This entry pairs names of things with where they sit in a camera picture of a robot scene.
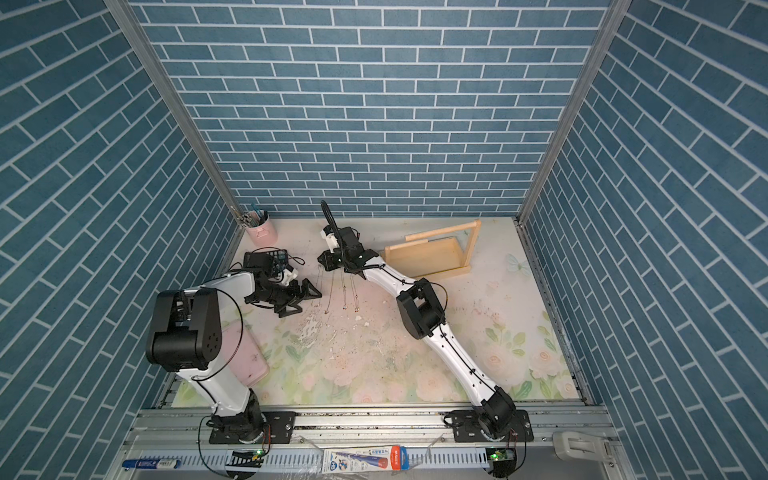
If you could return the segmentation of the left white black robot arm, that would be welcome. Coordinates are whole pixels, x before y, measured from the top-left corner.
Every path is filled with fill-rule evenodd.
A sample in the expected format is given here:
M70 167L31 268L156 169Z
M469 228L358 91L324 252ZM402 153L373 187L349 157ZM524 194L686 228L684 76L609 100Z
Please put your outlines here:
M146 358L191 383L210 404L208 425L224 443L254 443L267 420L253 390L231 364L243 349L245 306L280 318L300 313L305 299L322 293L311 281L285 284L259 270L235 270L202 285L160 292L150 322Z

